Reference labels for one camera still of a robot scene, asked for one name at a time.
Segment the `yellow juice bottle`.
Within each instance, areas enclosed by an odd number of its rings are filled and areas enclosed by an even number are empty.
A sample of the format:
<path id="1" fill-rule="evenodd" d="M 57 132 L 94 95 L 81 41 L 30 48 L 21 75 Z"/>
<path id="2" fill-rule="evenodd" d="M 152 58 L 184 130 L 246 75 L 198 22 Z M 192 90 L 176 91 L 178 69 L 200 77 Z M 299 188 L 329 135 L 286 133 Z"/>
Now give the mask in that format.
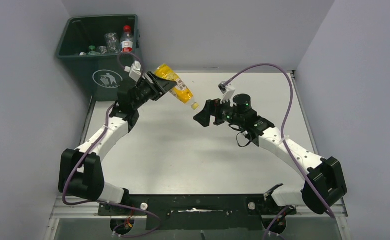
<path id="1" fill-rule="evenodd" d="M 183 104 L 190 106 L 193 110 L 199 107 L 199 103 L 195 100 L 192 91 L 187 87 L 183 80 L 167 65 L 160 65 L 154 74 L 164 80 L 176 83 L 176 86 L 169 92 Z"/>

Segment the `red label bottle red cap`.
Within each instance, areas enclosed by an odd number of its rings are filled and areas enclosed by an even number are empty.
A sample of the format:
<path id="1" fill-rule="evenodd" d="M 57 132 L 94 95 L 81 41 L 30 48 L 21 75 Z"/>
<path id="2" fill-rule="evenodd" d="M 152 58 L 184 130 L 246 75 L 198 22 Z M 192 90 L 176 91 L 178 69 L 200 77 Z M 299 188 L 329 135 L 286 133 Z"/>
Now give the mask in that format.
<path id="1" fill-rule="evenodd" d="M 132 33 L 132 28 L 129 25 L 123 27 L 123 33 L 120 38 L 120 47 L 121 52 L 131 52 L 134 48 L 134 35 Z"/>

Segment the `clear unlabelled bottle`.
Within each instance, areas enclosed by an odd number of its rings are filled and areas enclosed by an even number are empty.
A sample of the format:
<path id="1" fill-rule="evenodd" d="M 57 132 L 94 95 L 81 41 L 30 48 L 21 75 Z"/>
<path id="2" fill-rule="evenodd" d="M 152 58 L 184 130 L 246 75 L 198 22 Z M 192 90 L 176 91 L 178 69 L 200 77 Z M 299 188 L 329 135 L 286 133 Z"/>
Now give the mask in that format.
<path id="1" fill-rule="evenodd" d="M 119 37 L 115 32 L 106 33 L 104 35 L 107 51 L 110 54 L 118 54 L 120 52 Z"/>

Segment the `blue label crushed bottle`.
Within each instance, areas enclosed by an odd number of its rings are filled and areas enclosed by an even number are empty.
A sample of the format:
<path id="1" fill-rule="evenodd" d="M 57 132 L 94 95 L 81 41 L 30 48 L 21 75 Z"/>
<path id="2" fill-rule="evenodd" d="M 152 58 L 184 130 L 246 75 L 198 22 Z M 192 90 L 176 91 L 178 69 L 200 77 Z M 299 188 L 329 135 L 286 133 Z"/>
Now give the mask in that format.
<path id="1" fill-rule="evenodd" d="M 101 55 L 105 55 L 108 53 L 108 48 L 106 46 L 98 46 L 96 51 Z"/>

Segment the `green tinted bottle white cap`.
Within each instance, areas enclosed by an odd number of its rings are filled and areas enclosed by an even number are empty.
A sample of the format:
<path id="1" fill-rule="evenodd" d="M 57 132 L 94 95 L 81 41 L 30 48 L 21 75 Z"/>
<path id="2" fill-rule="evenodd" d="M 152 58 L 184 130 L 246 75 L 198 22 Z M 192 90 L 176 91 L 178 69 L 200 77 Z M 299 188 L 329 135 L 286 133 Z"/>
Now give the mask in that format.
<path id="1" fill-rule="evenodd" d="M 101 53 L 97 51 L 97 48 L 94 45 L 90 45 L 88 47 L 88 52 L 80 52 L 79 56 L 96 56 L 100 55 Z"/>

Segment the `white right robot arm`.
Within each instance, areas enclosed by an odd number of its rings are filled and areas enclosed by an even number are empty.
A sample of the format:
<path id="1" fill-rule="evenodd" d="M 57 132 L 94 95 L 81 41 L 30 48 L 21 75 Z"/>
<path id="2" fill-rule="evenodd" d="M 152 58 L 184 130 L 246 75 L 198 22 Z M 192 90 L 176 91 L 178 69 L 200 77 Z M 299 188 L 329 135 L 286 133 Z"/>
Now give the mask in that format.
<path id="1" fill-rule="evenodd" d="M 306 206 L 313 213 L 332 216 L 331 207 L 348 192 L 341 163 L 334 157 L 325 159 L 293 140 L 252 108 L 251 97 L 238 94 L 233 102 L 210 99 L 194 116 L 203 127 L 228 123 L 243 134 L 250 144 L 262 148 L 290 166 L 303 179 L 301 186 L 279 183 L 264 194 L 264 207 L 272 214 L 287 206 Z"/>

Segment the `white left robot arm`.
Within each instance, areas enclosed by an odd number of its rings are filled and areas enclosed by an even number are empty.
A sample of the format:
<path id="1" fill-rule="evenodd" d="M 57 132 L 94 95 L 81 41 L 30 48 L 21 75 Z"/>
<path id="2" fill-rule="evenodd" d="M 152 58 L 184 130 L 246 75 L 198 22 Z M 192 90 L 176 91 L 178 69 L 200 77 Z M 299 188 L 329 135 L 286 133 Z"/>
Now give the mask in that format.
<path id="1" fill-rule="evenodd" d="M 138 80 L 121 82 L 116 102 L 106 111 L 104 125 L 85 143 L 61 155 L 58 190 L 64 204 L 69 204 L 67 195 L 81 198 L 82 203 L 128 204 L 129 190 L 105 181 L 102 161 L 136 126 L 139 108 L 148 101 L 158 101 L 176 86 L 175 81 L 152 72 Z"/>

